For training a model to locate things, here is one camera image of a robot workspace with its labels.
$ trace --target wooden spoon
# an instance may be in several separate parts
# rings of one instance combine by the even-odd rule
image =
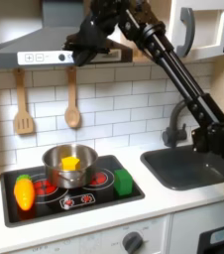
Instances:
[[[24,71],[22,69],[14,69],[16,85],[17,85],[17,96],[19,112],[14,119],[14,128],[18,134],[32,133],[34,130],[34,122],[30,114],[26,109],[26,97],[24,88]]]
[[[68,74],[68,108],[65,112],[65,121],[71,128],[76,128],[80,122],[80,114],[76,107],[76,67],[67,69]]]

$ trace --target white countertop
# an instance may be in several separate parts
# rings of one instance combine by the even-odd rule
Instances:
[[[130,172],[146,195],[137,201],[8,228],[4,223],[0,186],[0,253],[224,200],[224,184],[187,191],[169,190],[162,186],[140,161],[144,152],[154,149],[155,145],[148,145],[99,154],[115,155]]]

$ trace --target black stovetop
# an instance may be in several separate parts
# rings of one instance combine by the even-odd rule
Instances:
[[[115,157],[99,157],[90,185],[74,190],[52,186],[44,167],[4,173],[1,188],[5,224],[8,227],[21,226],[144,198],[135,182],[130,194],[120,196],[116,193],[113,173],[121,169],[124,168]],[[29,211],[19,208],[13,194],[16,179],[20,175],[30,175],[35,186],[36,202]]]

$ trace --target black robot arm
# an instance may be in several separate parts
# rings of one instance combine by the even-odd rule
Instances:
[[[160,65],[183,96],[200,126],[192,132],[194,151],[211,151],[224,158],[224,114],[178,58],[166,37],[165,24],[158,20],[148,2],[92,0],[90,7],[79,33],[69,36],[64,45],[65,50],[73,51],[75,64],[88,64],[98,53],[109,51],[106,38],[118,24],[126,39]]]

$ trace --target sink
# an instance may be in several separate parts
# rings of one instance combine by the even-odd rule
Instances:
[[[165,187],[176,191],[224,183],[224,160],[194,153],[192,146],[147,152],[141,161]]]

